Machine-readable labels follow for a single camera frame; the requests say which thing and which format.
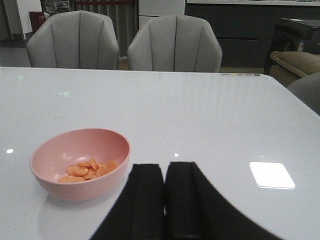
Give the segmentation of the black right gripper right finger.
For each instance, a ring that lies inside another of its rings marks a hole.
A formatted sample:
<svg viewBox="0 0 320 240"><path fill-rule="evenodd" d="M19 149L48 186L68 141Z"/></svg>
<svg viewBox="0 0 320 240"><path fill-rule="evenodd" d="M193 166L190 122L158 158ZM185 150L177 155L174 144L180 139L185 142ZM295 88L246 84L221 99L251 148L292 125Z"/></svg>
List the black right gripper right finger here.
<svg viewBox="0 0 320 240"><path fill-rule="evenodd" d="M164 186L168 240L278 239L226 200L195 162L171 162Z"/></svg>

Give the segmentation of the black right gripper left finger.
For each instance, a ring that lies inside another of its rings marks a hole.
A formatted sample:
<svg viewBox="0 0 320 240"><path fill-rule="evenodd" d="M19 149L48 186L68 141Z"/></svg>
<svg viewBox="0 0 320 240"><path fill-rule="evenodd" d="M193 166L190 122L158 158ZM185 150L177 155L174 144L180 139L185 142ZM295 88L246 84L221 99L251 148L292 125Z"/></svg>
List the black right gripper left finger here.
<svg viewBox="0 0 320 240"><path fill-rule="evenodd" d="M134 164L92 240L162 240L164 181L157 164Z"/></svg>

